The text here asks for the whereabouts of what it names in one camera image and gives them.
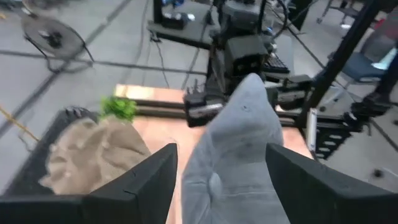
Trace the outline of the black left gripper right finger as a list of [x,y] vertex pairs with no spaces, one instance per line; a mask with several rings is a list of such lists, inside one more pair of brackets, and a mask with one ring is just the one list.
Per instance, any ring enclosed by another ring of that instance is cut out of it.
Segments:
[[278,144],[266,163],[290,224],[398,224],[398,194]]

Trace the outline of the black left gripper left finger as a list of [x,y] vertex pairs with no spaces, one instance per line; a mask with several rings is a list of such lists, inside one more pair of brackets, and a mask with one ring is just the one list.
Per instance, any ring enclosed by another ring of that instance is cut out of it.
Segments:
[[90,194],[0,197],[0,224],[165,224],[177,164],[170,143]]

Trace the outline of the blue-grey cotton cap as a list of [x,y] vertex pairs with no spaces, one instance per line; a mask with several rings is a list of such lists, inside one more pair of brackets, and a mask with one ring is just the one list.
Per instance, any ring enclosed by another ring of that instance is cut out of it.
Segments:
[[182,176],[182,224],[290,224],[266,164],[282,126],[264,82],[249,74],[207,124]]

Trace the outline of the beige cotton cap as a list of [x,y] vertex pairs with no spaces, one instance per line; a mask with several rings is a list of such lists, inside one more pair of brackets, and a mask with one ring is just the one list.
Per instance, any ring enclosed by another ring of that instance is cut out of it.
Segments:
[[132,123],[108,116],[79,119],[50,146],[39,184],[58,195],[87,194],[151,155]]

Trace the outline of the green plant in white pot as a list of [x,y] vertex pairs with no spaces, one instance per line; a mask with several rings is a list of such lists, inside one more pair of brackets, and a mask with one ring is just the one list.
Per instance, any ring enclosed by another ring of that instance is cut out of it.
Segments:
[[115,116],[118,119],[132,121],[136,115],[136,102],[127,98],[110,96],[101,101],[101,118]]

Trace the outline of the black keyboard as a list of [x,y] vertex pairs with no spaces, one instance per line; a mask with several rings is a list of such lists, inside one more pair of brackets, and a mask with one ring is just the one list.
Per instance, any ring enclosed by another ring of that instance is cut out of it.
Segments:
[[277,55],[269,57],[268,61],[264,64],[264,71],[282,74],[290,72],[286,64]]

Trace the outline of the black box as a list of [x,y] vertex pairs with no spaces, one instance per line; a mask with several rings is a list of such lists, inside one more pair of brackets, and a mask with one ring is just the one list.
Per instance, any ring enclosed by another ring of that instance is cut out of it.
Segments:
[[188,14],[184,12],[165,13],[161,25],[168,29],[183,30],[189,22]]

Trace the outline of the clear plastic bin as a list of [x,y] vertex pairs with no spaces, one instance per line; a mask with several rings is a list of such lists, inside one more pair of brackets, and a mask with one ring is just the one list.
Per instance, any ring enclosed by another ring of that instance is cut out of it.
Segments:
[[30,153],[21,170],[16,174],[5,191],[6,195],[52,195],[51,189],[39,184],[39,180],[46,174],[45,162],[50,153],[50,146],[56,142],[64,130],[79,119],[90,118],[98,122],[105,118],[99,118],[96,113],[84,108],[69,107],[61,110],[49,127],[45,136],[37,143]]

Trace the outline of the person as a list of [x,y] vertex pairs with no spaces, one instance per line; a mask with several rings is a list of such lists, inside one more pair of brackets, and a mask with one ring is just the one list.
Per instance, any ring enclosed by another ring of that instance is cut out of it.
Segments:
[[387,70],[373,92],[364,97],[362,102],[351,106],[355,116],[376,117],[386,113],[392,106],[390,94],[398,82],[398,52],[391,60]]

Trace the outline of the blue office chair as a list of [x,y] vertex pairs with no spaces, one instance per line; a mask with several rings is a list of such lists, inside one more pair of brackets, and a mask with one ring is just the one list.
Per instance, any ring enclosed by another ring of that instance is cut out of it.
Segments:
[[353,52],[341,70],[349,84],[375,83],[389,68],[398,51],[398,37],[374,31],[359,52]]

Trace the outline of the black floor fan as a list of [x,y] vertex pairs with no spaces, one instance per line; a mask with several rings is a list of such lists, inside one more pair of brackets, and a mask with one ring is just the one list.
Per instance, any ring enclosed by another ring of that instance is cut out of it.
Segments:
[[[46,59],[51,72],[76,73],[92,67],[94,58],[81,35],[70,26],[52,17],[29,14],[21,17],[24,38]],[[67,69],[67,63],[87,52],[90,61],[85,66]]]

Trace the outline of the black table edge rail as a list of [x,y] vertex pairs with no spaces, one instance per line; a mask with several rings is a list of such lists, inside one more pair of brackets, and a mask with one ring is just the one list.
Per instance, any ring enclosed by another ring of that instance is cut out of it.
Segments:
[[182,103],[155,100],[134,100],[138,116],[185,119]]

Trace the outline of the black slotted bracket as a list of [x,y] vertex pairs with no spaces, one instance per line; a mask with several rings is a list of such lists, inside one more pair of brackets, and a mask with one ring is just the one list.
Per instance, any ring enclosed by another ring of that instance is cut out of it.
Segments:
[[343,123],[319,123],[316,130],[315,152],[317,159],[328,160],[352,133],[361,133],[363,126],[348,126]]

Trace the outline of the black frame post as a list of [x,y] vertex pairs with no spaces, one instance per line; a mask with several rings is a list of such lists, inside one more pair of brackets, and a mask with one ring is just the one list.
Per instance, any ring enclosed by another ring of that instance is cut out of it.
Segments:
[[350,30],[341,41],[336,52],[333,54],[332,59],[329,60],[324,68],[324,74],[318,80],[310,98],[305,102],[301,113],[295,119],[296,127],[303,127],[307,123],[307,113],[311,108],[316,108],[318,106],[326,91],[329,89],[332,82],[341,72],[345,63],[353,53],[362,36],[379,13],[384,2],[385,0],[367,0],[365,2]]

